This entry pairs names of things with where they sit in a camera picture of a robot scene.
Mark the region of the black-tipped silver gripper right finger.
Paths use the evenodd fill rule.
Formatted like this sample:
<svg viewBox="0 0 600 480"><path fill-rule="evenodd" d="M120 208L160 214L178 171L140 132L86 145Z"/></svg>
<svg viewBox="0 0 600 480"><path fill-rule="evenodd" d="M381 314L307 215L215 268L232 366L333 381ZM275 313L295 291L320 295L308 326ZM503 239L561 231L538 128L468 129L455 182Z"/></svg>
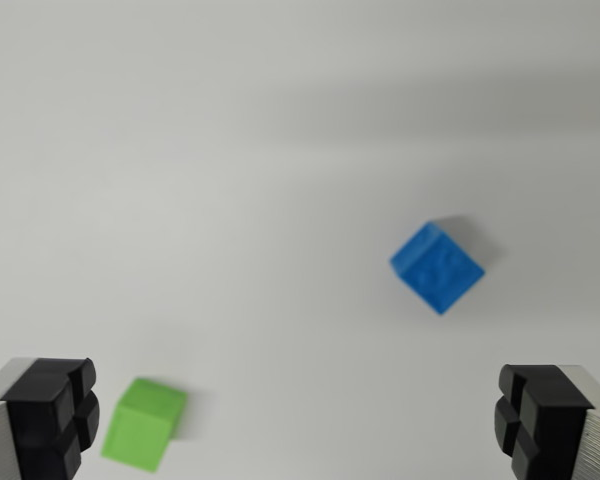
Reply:
<svg viewBox="0 0 600 480"><path fill-rule="evenodd" d="M498 385L494 430L516 478L600 479L600 383L585 368L506 364Z"/></svg>

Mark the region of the black-tipped silver gripper left finger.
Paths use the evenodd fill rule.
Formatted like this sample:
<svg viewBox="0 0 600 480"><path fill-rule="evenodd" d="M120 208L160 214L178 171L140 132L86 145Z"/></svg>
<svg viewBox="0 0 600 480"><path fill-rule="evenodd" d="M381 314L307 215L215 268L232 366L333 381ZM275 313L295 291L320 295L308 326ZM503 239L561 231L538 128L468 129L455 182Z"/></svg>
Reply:
<svg viewBox="0 0 600 480"><path fill-rule="evenodd" d="M75 477L99 428L96 379L89 358L13 358L0 369L0 480Z"/></svg>

